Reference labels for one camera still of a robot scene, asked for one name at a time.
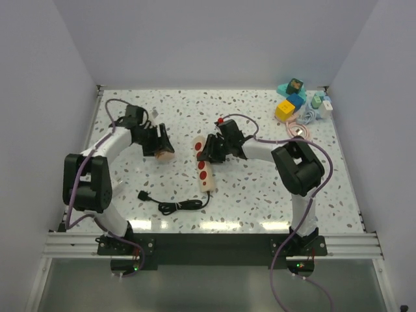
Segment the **yellow cube socket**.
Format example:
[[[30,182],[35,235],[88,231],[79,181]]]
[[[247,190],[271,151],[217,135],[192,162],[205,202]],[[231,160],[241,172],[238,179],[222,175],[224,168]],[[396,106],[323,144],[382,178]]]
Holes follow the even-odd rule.
[[[295,106],[285,99],[281,103],[278,104],[276,107],[274,116],[281,122],[285,122],[288,118],[290,118],[295,110]]]

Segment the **blue cube socket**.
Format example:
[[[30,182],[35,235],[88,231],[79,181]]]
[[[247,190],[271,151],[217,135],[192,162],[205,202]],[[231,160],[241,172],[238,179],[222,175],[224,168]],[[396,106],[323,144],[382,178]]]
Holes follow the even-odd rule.
[[[305,103],[305,100],[296,93],[293,93],[287,97],[287,101],[295,107],[295,111],[298,111],[302,105]]]

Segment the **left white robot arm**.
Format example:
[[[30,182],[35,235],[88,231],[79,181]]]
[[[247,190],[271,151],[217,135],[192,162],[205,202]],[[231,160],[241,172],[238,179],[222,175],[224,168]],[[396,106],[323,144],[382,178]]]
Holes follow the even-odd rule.
[[[85,218],[94,222],[112,239],[112,248],[120,255],[130,254],[134,238],[131,225],[112,204],[113,187],[110,164],[122,151],[136,144],[145,157],[169,158],[175,150],[164,123],[156,124],[142,107],[126,104],[125,114],[114,119],[105,104],[110,119],[109,130],[82,153],[70,153],[64,160],[62,199],[68,207],[65,229],[74,228]]]

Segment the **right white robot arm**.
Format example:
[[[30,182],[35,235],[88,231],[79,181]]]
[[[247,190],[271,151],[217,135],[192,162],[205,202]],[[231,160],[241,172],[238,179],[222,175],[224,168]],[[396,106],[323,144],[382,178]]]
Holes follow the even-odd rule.
[[[319,235],[315,197],[324,176],[324,167],[308,141],[296,136],[265,142],[253,135],[244,135],[234,120],[219,120],[216,126],[217,134],[194,143],[197,161],[223,163],[232,155],[274,163],[283,186],[291,194],[293,216],[287,237],[282,242],[271,243],[272,253],[305,255]]]

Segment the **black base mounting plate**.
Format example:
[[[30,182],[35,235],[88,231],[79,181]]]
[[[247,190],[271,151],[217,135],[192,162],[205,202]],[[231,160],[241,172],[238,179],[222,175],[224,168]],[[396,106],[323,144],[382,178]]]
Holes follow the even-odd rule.
[[[327,256],[325,238],[313,233],[286,234],[180,234],[133,233],[124,241],[102,235],[96,238],[97,254],[109,256],[111,270],[136,272],[160,266],[267,266],[287,268],[289,259],[312,260]]]

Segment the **green small charger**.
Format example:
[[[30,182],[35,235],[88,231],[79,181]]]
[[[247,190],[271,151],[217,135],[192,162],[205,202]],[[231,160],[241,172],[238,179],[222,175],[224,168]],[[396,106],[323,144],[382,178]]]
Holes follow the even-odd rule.
[[[313,109],[318,109],[322,105],[322,100],[323,100],[322,96],[314,95],[311,100],[311,107]]]

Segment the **white cube plug adapter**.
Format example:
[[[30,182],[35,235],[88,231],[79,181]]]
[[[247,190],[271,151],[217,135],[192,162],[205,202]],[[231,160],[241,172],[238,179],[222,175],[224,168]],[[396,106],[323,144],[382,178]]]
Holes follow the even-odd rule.
[[[115,197],[121,193],[124,187],[124,182],[121,179],[112,179],[112,196]]]

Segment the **white charger block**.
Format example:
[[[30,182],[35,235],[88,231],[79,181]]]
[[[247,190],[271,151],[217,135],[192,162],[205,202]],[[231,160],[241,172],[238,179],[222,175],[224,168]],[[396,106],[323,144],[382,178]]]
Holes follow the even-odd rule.
[[[318,108],[318,113],[321,119],[326,119],[331,116],[333,107],[330,101],[323,100]]]

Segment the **beige power strip red sockets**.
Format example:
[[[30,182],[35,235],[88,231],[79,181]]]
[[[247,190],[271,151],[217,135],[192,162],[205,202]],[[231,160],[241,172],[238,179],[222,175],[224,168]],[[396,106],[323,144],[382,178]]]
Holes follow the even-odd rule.
[[[203,136],[197,136],[194,138],[193,151],[196,159],[197,179],[199,182],[200,190],[202,192],[214,192],[215,191],[215,180],[213,177],[212,166],[207,161],[199,161],[198,156],[202,153],[205,146],[205,139]]]

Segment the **beige cube plug adapter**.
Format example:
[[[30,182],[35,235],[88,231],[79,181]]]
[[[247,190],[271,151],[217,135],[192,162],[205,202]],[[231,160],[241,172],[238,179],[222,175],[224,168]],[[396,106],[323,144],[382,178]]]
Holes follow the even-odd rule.
[[[174,152],[158,151],[155,153],[155,158],[161,162],[171,161],[174,157],[175,157]]]

